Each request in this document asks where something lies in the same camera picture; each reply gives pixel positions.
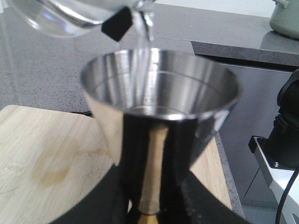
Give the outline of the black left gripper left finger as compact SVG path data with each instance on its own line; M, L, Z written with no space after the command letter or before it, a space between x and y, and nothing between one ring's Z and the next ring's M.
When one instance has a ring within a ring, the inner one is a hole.
M128 197L120 182L119 168L112 165L100 182L52 224L125 224Z

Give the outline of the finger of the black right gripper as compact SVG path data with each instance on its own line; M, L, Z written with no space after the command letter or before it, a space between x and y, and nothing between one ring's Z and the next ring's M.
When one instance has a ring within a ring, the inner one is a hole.
M101 32L110 39L119 42L132 25L131 10L128 7L124 7L102 24Z

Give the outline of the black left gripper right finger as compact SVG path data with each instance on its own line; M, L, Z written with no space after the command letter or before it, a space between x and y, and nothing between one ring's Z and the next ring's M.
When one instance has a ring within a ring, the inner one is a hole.
M178 185L168 184L164 224L248 224L226 205L220 202L192 172Z

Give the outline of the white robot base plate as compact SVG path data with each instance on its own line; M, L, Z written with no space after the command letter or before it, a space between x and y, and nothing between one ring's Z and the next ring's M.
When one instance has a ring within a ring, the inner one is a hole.
M252 136L248 146L259 164L263 177L272 191L276 201L279 203L288 182L290 181L294 169L287 168L274 161L264 152L264 145L267 139L260 136ZM285 203L281 210L281 216L287 224L297 224L299 222L299 178L296 177Z

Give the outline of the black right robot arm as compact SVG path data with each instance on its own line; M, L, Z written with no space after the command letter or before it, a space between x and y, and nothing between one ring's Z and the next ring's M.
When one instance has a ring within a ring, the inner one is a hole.
M231 66L244 86L239 105L221 130L232 151L243 201L267 195L278 204L275 223L296 224L299 207L299 73L283 83L280 71Z

